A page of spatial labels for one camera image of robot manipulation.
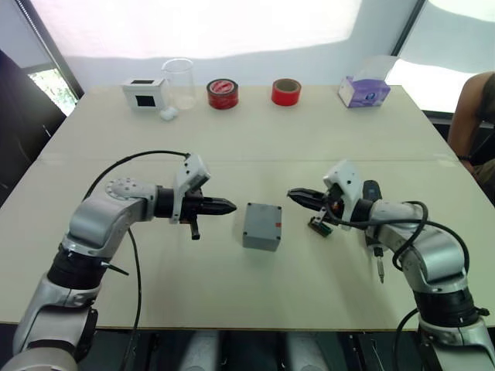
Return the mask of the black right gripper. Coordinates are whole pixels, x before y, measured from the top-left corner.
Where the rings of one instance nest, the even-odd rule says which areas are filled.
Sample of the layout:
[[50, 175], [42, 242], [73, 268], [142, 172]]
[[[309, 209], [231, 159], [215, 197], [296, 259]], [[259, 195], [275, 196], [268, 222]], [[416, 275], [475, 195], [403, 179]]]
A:
[[314, 189], [294, 188], [287, 192], [287, 197], [300, 206], [317, 211], [308, 222], [308, 226], [322, 237], [328, 237], [338, 226], [343, 213], [342, 193], [338, 188], [319, 192]]

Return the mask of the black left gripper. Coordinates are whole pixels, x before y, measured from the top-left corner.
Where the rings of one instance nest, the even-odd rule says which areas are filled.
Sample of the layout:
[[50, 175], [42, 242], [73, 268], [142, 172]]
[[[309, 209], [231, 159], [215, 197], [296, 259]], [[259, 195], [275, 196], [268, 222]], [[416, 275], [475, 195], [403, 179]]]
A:
[[227, 215], [237, 210], [236, 205], [228, 199], [217, 197], [203, 198], [201, 189], [186, 192], [183, 198], [179, 223], [189, 226], [192, 240], [200, 239], [197, 217], [199, 215], [199, 210], [201, 209], [202, 204], [205, 205], [203, 207], [204, 215]]

